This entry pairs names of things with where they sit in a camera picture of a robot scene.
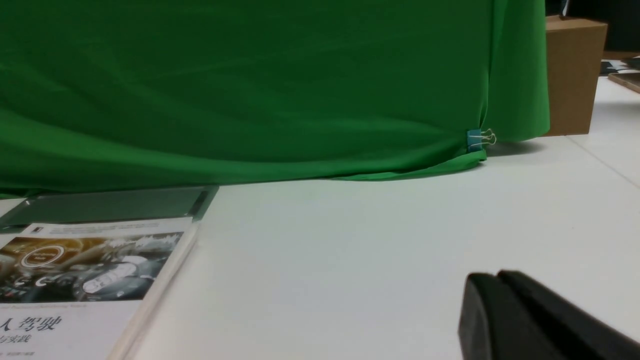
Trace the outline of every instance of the green cloth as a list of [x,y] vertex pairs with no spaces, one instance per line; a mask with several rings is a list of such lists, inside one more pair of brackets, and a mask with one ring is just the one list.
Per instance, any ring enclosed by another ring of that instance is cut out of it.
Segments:
[[0,193],[471,168],[548,129],[543,1],[5,1]]

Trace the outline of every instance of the white table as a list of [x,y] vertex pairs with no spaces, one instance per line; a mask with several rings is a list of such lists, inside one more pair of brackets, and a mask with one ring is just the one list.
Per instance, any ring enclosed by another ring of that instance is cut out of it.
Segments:
[[461,359],[465,276],[501,268],[640,340],[640,158],[589,148],[629,99],[452,176],[223,187],[136,359]]
[[640,94],[600,78],[591,133],[569,136],[640,186]]

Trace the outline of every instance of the book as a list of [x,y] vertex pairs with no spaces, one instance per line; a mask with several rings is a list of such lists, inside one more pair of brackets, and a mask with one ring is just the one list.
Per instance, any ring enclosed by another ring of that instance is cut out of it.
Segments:
[[640,93],[640,72],[609,74],[609,79],[637,93]]
[[197,227],[191,218],[31,224],[0,238],[0,357],[132,356]]

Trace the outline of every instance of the cardboard box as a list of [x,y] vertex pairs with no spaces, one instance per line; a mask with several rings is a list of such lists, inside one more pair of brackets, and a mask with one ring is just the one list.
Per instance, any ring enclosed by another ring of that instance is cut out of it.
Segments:
[[547,136],[589,133],[606,37],[602,22],[547,17]]

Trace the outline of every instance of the book cover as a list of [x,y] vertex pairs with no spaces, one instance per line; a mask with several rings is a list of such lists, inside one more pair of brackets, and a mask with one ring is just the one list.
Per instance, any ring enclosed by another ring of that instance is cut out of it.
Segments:
[[107,359],[130,343],[122,334],[158,278],[170,279],[163,269],[190,225],[33,224],[0,242],[0,359]]

